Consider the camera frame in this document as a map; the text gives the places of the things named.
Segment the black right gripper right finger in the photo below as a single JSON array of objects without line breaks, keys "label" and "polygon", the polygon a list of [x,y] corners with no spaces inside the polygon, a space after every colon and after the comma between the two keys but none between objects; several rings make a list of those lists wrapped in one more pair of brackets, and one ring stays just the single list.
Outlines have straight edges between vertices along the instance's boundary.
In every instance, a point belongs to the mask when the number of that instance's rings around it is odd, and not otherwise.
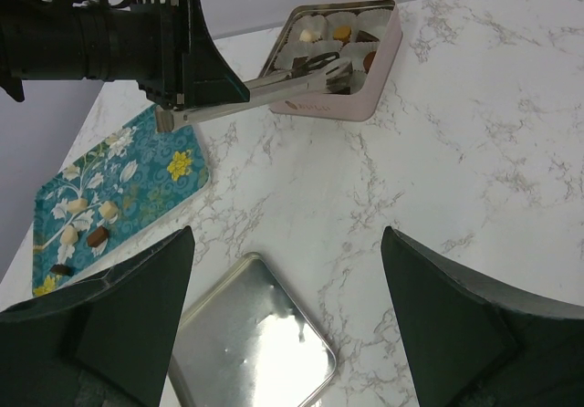
[{"label": "black right gripper right finger", "polygon": [[512,287],[388,226],[381,257],[421,406],[580,406],[583,308]]}]

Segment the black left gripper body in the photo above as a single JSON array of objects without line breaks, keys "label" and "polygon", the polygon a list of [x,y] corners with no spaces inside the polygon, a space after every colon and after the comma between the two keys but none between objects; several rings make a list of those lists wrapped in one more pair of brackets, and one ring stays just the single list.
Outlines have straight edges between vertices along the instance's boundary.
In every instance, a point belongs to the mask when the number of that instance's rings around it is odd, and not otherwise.
[{"label": "black left gripper body", "polygon": [[152,63],[146,78],[137,80],[147,99],[164,109],[183,109],[183,11],[180,0],[136,0],[151,35],[146,37],[147,59]]}]

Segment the square tin lid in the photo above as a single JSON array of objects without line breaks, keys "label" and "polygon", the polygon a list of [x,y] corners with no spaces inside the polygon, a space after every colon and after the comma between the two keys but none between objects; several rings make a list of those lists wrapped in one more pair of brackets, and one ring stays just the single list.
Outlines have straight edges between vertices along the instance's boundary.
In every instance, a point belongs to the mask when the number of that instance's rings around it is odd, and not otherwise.
[{"label": "square tin lid", "polygon": [[168,369],[182,406],[314,406],[337,358],[258,253],[185,310]]}]

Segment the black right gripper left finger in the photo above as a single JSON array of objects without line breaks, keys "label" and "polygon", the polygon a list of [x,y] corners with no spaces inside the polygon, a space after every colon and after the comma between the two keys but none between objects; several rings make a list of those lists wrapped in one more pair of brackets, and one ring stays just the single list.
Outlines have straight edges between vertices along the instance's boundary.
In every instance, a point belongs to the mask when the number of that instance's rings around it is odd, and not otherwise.
[{"label": "black right gripper left finger", "polygon": [[193,266],[190,227],[1,313],[4,406],[156,406]]}]

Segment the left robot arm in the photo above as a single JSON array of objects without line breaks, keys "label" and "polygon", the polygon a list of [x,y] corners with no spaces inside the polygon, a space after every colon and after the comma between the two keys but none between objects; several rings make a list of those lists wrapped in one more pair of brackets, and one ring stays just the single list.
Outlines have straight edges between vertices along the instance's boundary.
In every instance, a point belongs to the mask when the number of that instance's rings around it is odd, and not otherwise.
[{"label": "left robot arm", "polygon": [[133,80],[165,109],[247,102],[201,0],[1,0],[1,88],[26,80]]}]

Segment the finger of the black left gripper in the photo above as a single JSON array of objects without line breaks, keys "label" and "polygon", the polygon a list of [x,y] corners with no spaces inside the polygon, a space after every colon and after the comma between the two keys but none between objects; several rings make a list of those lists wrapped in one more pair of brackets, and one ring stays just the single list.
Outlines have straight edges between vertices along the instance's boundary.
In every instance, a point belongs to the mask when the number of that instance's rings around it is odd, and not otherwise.
[{"label": "finger of the black left gripper", "polygon": [[182,90],[186,109],[250,100],[211,38],[201,0],[182,0]]}]

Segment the metal tongs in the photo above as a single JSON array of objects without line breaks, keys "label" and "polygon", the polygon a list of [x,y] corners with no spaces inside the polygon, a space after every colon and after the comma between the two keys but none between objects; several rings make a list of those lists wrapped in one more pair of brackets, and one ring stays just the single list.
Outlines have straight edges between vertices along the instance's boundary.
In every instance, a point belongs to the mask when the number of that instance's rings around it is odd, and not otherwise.
[{"label": "metal tongs", "polygon": [[250,100],[189,110],[165,110],[157,106],[154,110],[155,131],[168,133],[195,123],[214,120],[244,110],[292,99],[311,93],[326,92],[327,82],[335,78],[352,75],[352,61],[338,52],[317,55],[309,60],[305,73],[294,73],[292,69],[269,77],[256,78],[245,84],[250,90]]}]

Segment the white teardrop chocolate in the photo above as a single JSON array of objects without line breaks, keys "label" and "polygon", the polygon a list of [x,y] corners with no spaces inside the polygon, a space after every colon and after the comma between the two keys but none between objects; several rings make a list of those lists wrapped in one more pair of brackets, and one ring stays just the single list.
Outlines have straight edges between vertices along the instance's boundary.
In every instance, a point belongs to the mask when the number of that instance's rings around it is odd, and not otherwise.
[{"label": "white teardrop chocolate", "polygon": [[310,29],[303,29],[298,37],[298,40],[305,43],[314,43],[321,39],[321,34],[319,32],[312,31]]}]

